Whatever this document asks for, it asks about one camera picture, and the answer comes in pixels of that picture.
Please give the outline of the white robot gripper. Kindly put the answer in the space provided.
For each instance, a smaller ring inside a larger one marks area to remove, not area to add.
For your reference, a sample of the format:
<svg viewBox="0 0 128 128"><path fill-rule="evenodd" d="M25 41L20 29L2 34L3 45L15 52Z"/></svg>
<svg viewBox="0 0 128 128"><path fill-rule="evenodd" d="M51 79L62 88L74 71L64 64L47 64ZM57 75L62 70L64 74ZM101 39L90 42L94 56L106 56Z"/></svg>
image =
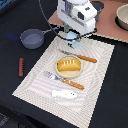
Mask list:
<svg viewBox="0 0 128 128"><path fill-rule="evenodd" d="M57 16L80 34L94 31L96 15L89 0L58 0Z"/></svg>

